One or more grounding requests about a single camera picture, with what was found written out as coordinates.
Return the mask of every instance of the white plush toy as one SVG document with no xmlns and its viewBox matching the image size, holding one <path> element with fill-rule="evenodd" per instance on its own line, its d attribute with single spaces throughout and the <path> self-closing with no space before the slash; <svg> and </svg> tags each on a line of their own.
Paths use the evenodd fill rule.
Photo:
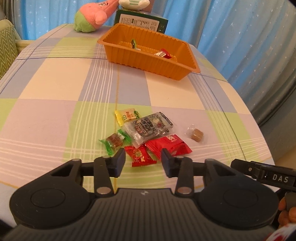
<svg viewBox="0 0 296 241">
<path fill-rule="evenodd" d="M 119 4 L 126 9 L 141 10 L 149 6 L 149 0 L 119 0 Z"/>
</svg>

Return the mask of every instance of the pink plush toy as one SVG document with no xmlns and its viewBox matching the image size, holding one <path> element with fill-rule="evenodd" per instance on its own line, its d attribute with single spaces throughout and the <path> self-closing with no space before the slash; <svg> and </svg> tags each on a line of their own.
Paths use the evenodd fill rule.
<svg viewBox="0 0 296 241">
<path fill-rule="evenodd" d="M 74 29 L 85 33 L 96 31 L 116 11 L 118 6 L 118 0 L 84 4 L 75 14 Z"/>
</svg>

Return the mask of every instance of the tablecloth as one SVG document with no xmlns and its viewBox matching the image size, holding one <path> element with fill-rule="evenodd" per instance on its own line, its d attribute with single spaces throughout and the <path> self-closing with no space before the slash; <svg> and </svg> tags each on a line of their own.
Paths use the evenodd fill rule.
<svg viewBox="0 0 296 241">
<path fill-rule="evenodd" d="M 274 164 L 248 108 L 233 87 L 194 47 L 201 69 L 181 81 L 107 61 L 98 38 L 109 27 L 79 33 L 61 25 L 25 48 L 0 81 L 0 218 L 8 221 L 12 192 L 72 158 L 106 155 L 100 139 L 119 126 L 114 111 L 136 108 L 145 116 L 161 111 L 192 149 L 196 162 L 235 159 Z M 203 143 L 185 135 L 194 124 Z M 195 189 L 203 187 L 195 178 Z M 114 188 L 174 190 L 162 165 L 131 167 L 127 156 Z M 84 187 L 93 191 L 93 179 Z"/>
</svg>

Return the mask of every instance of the box label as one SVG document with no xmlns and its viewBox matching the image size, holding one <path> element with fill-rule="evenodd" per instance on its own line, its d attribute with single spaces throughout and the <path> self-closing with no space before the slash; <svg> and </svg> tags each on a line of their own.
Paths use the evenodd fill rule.
<svg viewBox="0 0 296 241">
<path fill-rule="evenodd" d="M 143 18 L 143 17 L 138 17 L 138 16 L 132 16 L 132 15 L 127 15 L 127 14 L 121 14 L 120 23 L 140 27 L 140 28 L 145 28 L 149 29 L 152 31 L 157 31 L 159 21 L 153 20 L 153 19 L 148 19 L 148 18 Z"/>
</svg>

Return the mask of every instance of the zigzag pattern fabric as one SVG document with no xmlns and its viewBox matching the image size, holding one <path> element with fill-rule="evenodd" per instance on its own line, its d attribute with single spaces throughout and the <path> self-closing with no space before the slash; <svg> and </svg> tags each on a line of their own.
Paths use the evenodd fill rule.
<svg viewBox="0 0 296 241">
<path fill-rule="evenodd" d="M 17 57 L 15 29 L 13 26 L 0 31 L 0 80 Z"/>
</svg>

